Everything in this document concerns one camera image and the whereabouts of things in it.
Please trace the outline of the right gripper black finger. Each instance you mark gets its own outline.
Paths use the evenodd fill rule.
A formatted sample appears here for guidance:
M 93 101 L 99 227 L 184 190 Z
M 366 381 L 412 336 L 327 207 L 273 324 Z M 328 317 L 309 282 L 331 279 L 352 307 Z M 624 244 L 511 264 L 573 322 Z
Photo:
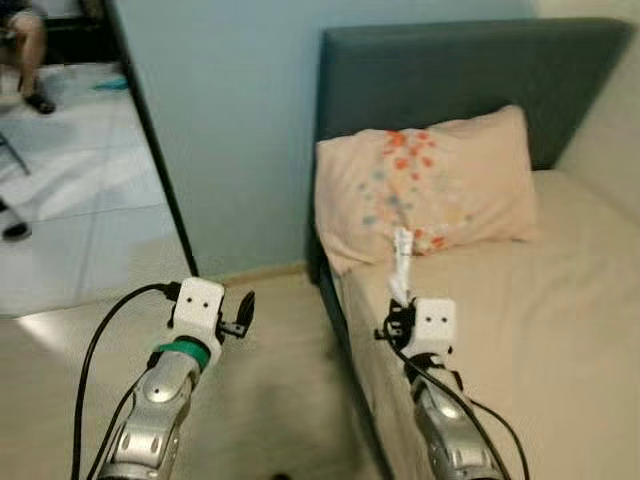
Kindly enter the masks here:
M 404 306 L 397 300 L 390 300 L 387 316 L 384 317 L 380 328 L 380 340 L 387 342 L 396 351 L 401 351 L 411 342 L 413 328 L 415 328 L 415 307 Z

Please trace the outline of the pink patterned pillow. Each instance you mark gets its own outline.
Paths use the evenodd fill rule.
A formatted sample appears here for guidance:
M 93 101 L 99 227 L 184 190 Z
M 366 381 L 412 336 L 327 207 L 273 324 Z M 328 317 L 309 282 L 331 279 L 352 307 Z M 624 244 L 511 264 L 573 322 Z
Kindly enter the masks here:
M 524 109 L 316 142 L 315 227 L 339 274 L 384 264 L 406 229 L 415 256 L 538 237 Z

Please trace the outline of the beige sheeted bed mattress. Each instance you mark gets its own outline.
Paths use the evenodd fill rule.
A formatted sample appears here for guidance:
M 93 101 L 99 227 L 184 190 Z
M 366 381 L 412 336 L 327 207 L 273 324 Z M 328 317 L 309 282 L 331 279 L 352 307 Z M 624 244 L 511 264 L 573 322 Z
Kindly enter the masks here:
M 538 238 L 417 256 L 411 292 L 449 298 L 449 365 L 502 421 L 515 477 L 639 480 L 639 223 L 561 172 L 534 174 Z

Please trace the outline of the black shoe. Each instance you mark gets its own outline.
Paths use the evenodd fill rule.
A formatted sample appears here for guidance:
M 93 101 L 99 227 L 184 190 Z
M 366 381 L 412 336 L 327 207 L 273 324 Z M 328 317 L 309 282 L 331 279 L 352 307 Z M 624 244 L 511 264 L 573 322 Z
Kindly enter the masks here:
M 0 198 L 0 238 L 5 242 L 18 242 L 31 236 L 31 228 L 13 206 Z

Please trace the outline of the blue-grey upholstered headboard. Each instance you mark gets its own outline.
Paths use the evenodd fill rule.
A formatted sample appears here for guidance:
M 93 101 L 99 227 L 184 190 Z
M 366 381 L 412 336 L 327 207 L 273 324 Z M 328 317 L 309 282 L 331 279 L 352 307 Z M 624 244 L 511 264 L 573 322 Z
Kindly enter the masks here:
M 640 225 L 634 210 L 562 164 L 631 35 L 622 20 L 607 18 L 326 29 L 317 73 L 314 183 L 321 140 L 364 129 L 428 127 L 515 105 L 526 115 L 532 175 L 570 175 Z M 314 282 L 342 275 L 317 238 L 314 197 L 310 215 L 308 275 Z

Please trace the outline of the seated person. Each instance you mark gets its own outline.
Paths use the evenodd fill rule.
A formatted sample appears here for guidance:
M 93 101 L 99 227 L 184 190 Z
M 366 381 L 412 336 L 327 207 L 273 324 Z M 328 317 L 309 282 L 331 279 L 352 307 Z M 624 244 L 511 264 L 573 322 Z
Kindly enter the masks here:
M 46 19 L 44 9 L 31 0 L 0 0 L 0 37 L 12 36 L 17 52 L 17 91 L 24 104 L 41 115 L 56 111 L 54 102 L 42 91 L 38 76 L 49 46 Z

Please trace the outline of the black door frame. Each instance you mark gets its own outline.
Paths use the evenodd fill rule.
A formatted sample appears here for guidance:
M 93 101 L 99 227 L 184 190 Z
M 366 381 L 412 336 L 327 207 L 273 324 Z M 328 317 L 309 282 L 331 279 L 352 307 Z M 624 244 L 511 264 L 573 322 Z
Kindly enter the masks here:
M 163 187 L 166 206 L 168 206 L 170 215 L 172 215 L 175 233 L 177 233 L 180 247 L 182 247 L 186 266 L 189 274 L 198 276 L 200 275 L 200 269 L 198 269 L 198 264 L 195 260 L 192 244 L 189 242 L 186 224 L 184 224 L 183 216 L 180 214 L 180 207 L 173 188 L 172 178 L 169 177 L 168 169 L 166 169 L 163 146 L 161 146 L 159 137 L 157 137 L 154 119 L 152 119 L 150 109 L 148 109 L 140 72 L 138 72 L 136 61 L 133 59 L 131 46 L 128 45 L 128 38 L 125 37 L 124 24 L 122 18 L 120 18 L 118 3 L 119 0 L 102 0 L 102 8 L 105 10 L 104 18 L 106 23 L 110 24 L 111 33 L 113 33 L 116 45 L 118 45 L 120 51 L 120 63 L 122 63 L 124 69 L 124 76 L 125 79 L 127 79 L 129 91 L 131 91 L 131 99 L 134 108 L 137 110 L 138 119 L 140 119 L 140 125 L 143 131 L 143 137 L 145 137 L 147 142 L 148 151 L 150 151 L 152 160 L 154 160 L 157 178 L 159 178 L 161 187 Z

